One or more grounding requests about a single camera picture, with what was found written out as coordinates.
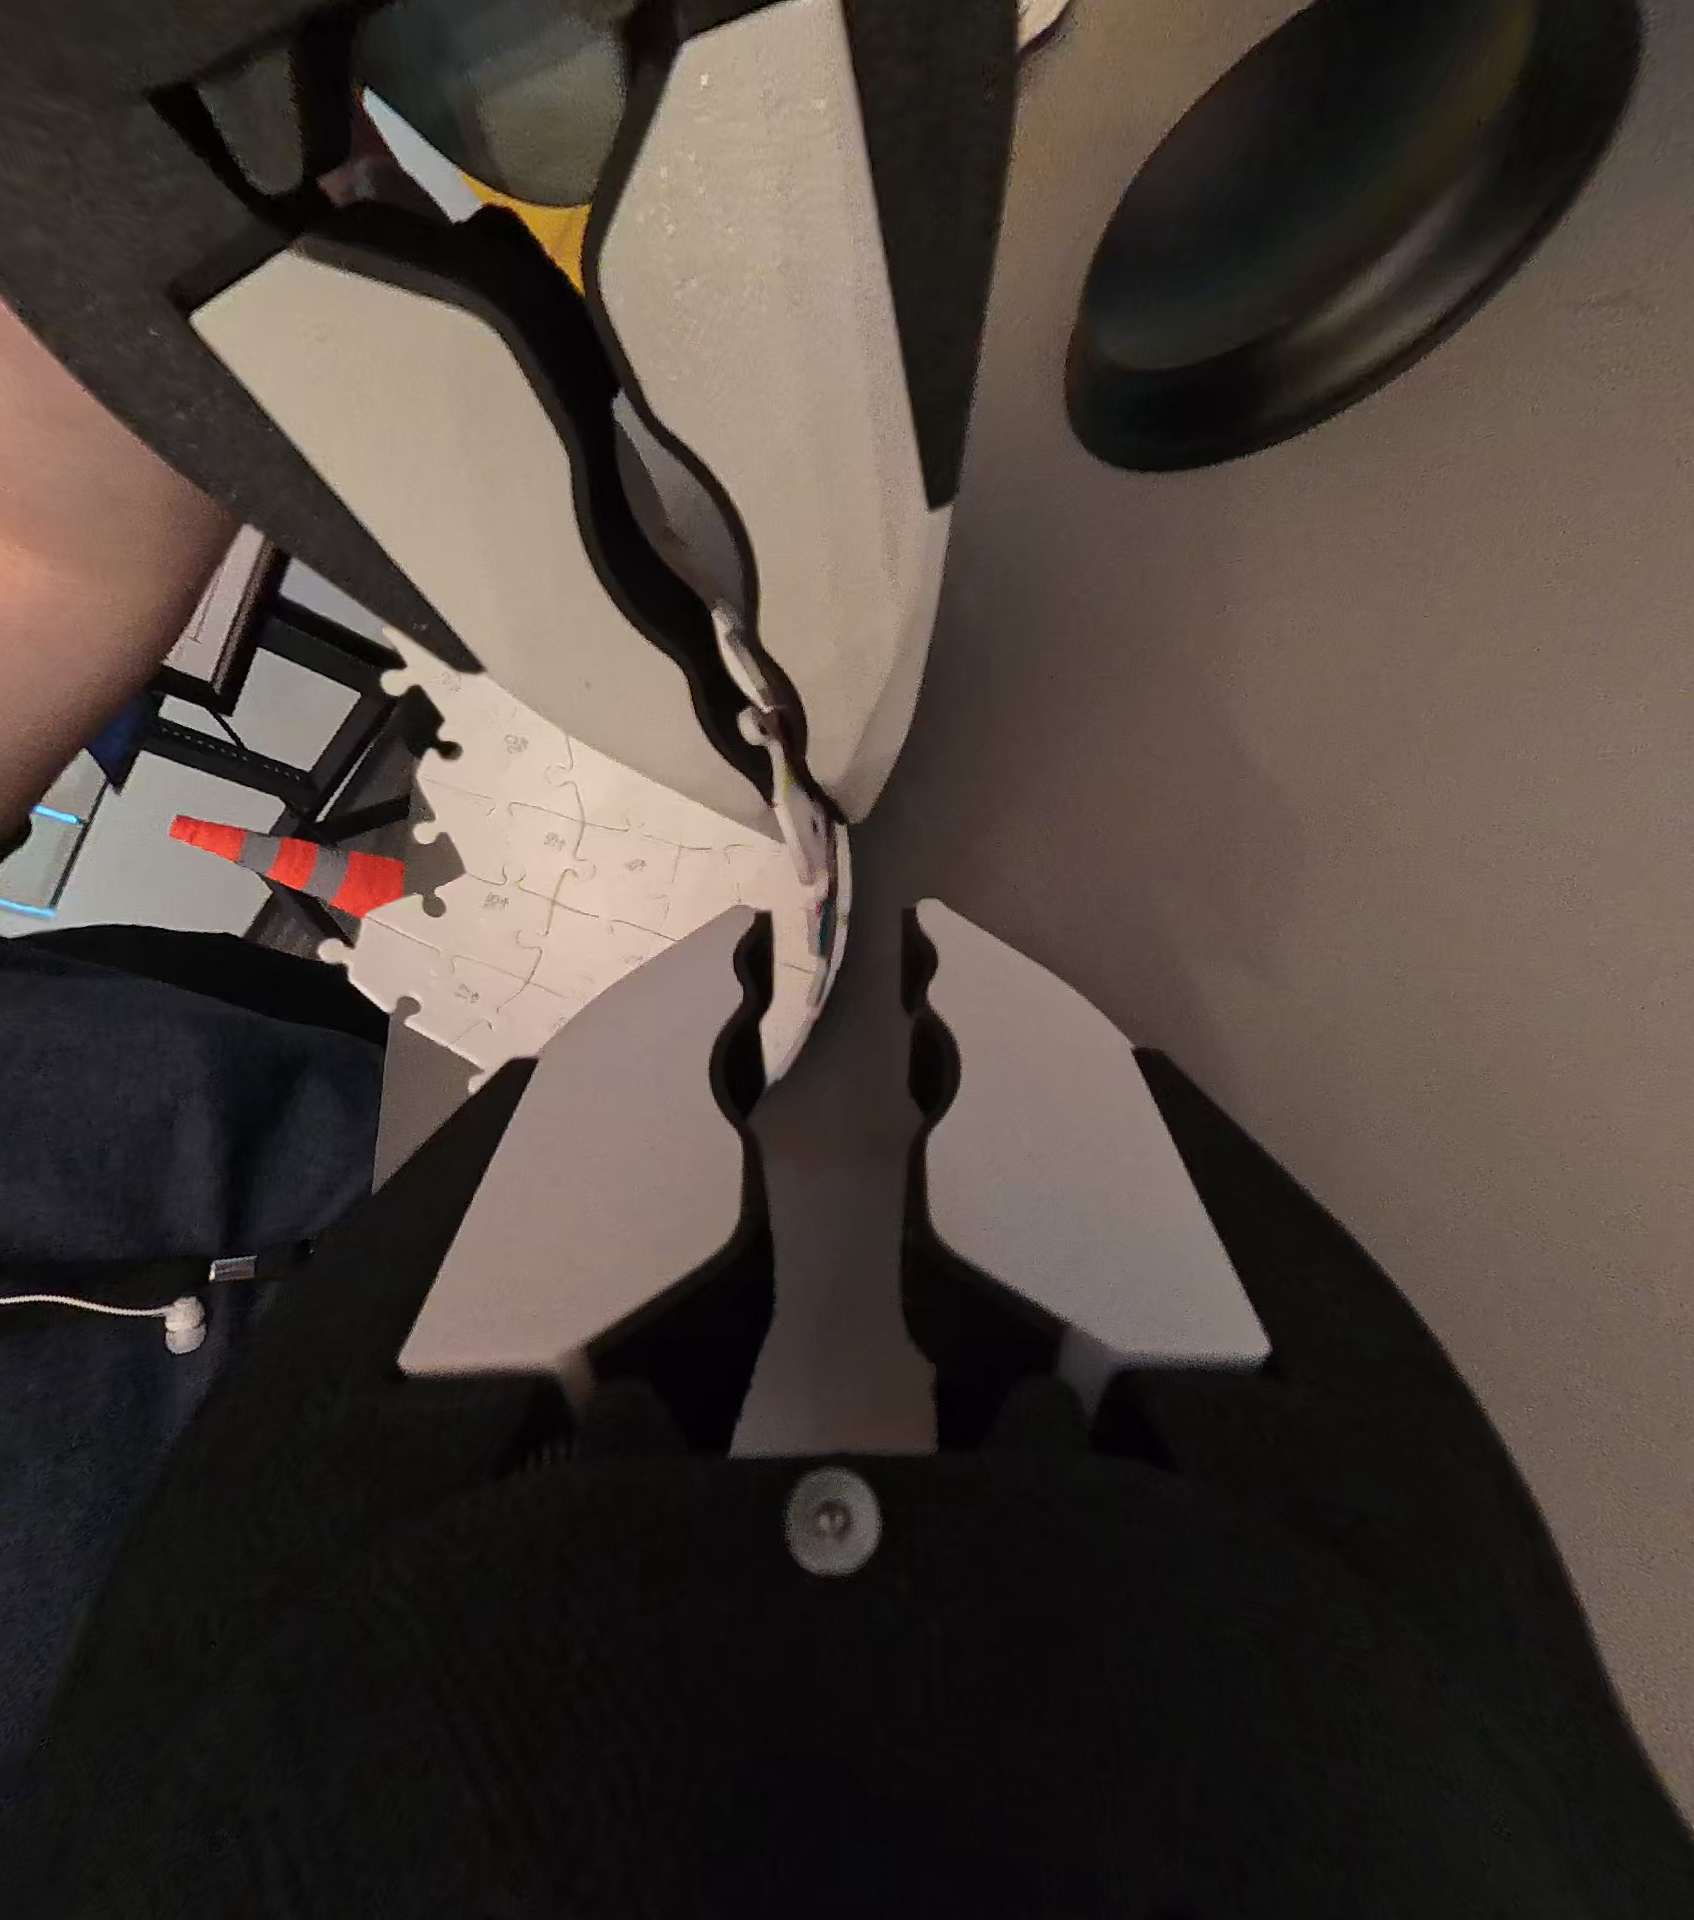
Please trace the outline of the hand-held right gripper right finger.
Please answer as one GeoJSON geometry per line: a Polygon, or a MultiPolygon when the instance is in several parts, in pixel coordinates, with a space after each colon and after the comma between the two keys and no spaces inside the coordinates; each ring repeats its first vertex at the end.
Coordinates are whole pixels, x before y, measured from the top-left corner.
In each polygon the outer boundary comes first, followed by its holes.
{"type": "Polygon", "coordinates": [[[1067,1376],[1262,1366],[1264,1326],[1125,1029],[947,901],[908,933],[913,1029],[951,1050],[919,1141],[932,1246],[1055,1326],[1067,1376]]]}

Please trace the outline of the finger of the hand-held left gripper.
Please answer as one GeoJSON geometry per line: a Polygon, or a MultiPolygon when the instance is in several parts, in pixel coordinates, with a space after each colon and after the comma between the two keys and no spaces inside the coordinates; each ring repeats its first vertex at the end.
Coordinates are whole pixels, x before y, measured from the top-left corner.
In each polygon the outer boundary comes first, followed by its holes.
{"type": "Polygon", "coordinates": [[[186,320],[483,679],[767,828],[713,613],[629,503],[607,351],[528,236],[303,236],[186,320]]]}
{"type": "Polygon", "coordinates": [[[632,8],[587,303],[658,495],[646,526],[789,688],[858,826],[919,704],[966,455],[966,258],[908,118],[893,8],[632,8]]]}

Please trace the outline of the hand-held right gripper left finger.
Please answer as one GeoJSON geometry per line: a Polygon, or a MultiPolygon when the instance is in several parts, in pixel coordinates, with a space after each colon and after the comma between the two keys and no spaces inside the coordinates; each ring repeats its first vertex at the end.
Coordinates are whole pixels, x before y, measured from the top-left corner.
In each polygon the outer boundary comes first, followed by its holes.
{"type": "Polygon", "coordinates": [[[730,1253],[767,995],[767,915],[722,912],[541,1045],[404,1341],[404,1376],[580,1376],[730,1253]]]}

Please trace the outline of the assembled white puzzle section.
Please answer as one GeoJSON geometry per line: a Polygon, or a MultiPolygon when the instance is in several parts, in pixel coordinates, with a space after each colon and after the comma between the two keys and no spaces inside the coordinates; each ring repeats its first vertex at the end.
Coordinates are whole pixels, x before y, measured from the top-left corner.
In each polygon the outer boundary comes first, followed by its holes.
{"type": "Polygon", "coordinates": [[[415,1036],[489,1078],[742,904],[773,923],[766,1069],[801,1060],[834,982],[813,948],[821,888],[773,828],[625,770],[483,674],[405,654],[383,688],[436,707],[436,749],[413,775],[405,895],[314,945],[359,995],[405,1005],[415,1036]]]}

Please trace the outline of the person's left forearm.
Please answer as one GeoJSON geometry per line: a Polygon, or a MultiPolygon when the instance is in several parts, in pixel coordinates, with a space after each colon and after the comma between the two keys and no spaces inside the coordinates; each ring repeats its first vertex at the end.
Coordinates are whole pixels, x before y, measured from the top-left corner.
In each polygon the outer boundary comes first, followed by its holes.
{"type": "Polygon", "coordinates": [[[0,840],[151,683],[229,545],[0,303],[0,840]]]}

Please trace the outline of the black round ball stand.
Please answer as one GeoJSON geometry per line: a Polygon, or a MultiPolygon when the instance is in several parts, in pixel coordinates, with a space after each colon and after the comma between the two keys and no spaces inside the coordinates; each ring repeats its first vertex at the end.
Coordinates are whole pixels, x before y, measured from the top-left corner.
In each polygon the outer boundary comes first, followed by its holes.
{"type": "Polygon", "coordinates": [[[1636,82],[1630,0],[1317,0],[1158,142],[1078,280],[1067,419],[1125,471],[1283,448],[1554,236],[1636,82]]]}

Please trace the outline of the red object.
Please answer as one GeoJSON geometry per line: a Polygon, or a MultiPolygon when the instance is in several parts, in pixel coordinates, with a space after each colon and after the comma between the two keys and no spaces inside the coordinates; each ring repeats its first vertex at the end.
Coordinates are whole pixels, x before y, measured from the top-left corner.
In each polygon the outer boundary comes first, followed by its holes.
{"type": "Polygon", "coordinates": [[[325,904],[347,921],[365,921],[395,901],[431,901],[450,878],[472,874],[450,844],[413,844],[404,858],[379,852],[212,826],[193,816],[174,816],[164,836],[186,852],[229,858],[237,872],[252,872],[282,885],[286,895],[325,904]]]}

